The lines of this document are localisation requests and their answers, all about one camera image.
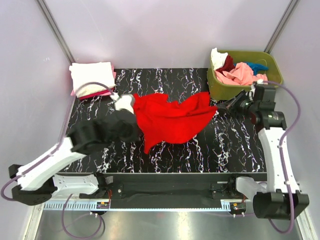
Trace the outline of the light pink t shirt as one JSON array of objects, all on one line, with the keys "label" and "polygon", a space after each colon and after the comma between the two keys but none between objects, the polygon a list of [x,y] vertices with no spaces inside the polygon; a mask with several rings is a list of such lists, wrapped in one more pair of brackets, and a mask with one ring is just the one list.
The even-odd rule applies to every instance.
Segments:
[{"label": "light pink t shirt", "polygon": [[249,86],[258,80],[268,81],[266,74],[254,75],[252,69],[244,62],[237,63],[230,72],[220,73],[216,70],[214,72],[217,80],[225,85]]}]

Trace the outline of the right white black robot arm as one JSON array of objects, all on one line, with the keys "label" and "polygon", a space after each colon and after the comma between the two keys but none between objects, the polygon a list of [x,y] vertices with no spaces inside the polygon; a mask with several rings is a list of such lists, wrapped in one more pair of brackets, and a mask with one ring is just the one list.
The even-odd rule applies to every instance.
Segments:
[{"label": "right white black robot arm", "polygon": [[232,198],[246,196],[259,219],[295,220],[309,205],[307,194],[302,194],[293,175],[285,133],[285,116],[275,111],[274,89],[241,91],[234,98],[219,103],[232,117],[245,115],[255,125],[261,142],[267,170],[266,187],[252,177],[237,176],[227,185]]}]

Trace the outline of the folded white t shirt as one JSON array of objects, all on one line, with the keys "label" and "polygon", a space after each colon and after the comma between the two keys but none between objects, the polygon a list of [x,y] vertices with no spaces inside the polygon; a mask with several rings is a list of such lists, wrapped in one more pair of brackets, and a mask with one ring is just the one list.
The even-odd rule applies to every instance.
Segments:
[{"label": "folded white t shirt", "polygon": [[113,89],[116,86],[116,73],[111,62],[73,63],[69,67],[69,71],[73,83],[73,92],[78,98],[108,90],[96,84],[89,84],[79,90],[81,86],[87,83],[97,82],[107,86],[109,89]]}]

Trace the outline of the dark red t shirt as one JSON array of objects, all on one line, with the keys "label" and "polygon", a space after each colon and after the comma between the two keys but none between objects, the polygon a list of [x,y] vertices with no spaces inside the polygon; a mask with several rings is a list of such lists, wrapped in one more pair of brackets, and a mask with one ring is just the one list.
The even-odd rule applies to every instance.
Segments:
[{"label": "dark red t shirt", "polygon": [[234,68],[235,68],[234,60],[230,55],[228,55],[225,59],[224,65],[218,68],[216,71],[222,74],[223,71],[230,72]]}]

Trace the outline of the black marbled table mat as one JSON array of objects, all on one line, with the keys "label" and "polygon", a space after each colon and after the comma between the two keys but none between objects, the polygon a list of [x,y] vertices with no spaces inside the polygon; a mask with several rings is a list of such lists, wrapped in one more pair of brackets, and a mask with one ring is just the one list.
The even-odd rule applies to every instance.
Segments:
[{"label": "black marbled table mat", "polygon": [[[164,93],[183,102],[208,90],[206,68],[123,68],[116,70],[120,94]],[[161,142],[149,153],[144,139],[117,141],[63,168],[65,173],[257,173],[267,170],[263,148],[249,118],[218,111],[184,144]]]}]

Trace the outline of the aluminium frame rail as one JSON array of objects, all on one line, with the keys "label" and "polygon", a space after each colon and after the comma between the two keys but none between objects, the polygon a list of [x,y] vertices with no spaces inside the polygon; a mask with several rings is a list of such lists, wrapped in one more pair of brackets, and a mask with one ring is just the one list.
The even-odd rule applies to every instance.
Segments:
[{"label": "aluminium frame rail", "polygon": [[258,192],[252,202],[242,193],[231,196],[228,191],[183,189],[182,192],[135,192],[126,190],[112,193],[106,199],[69,200],[56,199],[43,204],[46,211],[106,211],[125,212],[256,212],[258,214],[279,214],[290,212],[287,193]]}]

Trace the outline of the blue t shirt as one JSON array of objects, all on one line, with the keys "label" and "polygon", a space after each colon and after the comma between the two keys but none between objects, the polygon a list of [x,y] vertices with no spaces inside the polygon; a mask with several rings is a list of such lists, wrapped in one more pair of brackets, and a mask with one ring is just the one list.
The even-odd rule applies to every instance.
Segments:
[{"label": "blue t shirt", "polygon": [[256,76],[260,71],[266,72],[269,68],[260,63],[253,63],[253,62],[245,62],[253,71],[253,75]]}]

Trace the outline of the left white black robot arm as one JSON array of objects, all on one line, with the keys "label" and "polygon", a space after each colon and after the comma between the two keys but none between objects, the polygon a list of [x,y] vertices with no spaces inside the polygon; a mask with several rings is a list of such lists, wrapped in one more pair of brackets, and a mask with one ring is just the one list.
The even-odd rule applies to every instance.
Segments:
[{"label": "left white black robot arm", "polygon": [[137,119],[132,111],[115,110],[107,118],[86,120],[74,125],[60,142],[26,165],[9,167],[12,200],[28,206],[42,204],[52,197],[78,195],[82,199],[103,198],[110,183],[101,173],[86,176],[63,176],[59,171],[69,164],[117,141],[139,139]]}]

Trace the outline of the white cloth in bin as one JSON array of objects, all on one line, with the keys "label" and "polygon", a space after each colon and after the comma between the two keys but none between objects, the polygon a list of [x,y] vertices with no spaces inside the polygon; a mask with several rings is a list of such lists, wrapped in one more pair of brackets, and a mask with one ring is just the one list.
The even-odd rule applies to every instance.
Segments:
[{"label": "white cloth in bin", "polygon": [[224,66],[226,59],[227,59],[228,53],[221,53],[218,51],[218,49],[215,47],[211,50],[210,53],[210,59],[214,70],[217,70]]}]

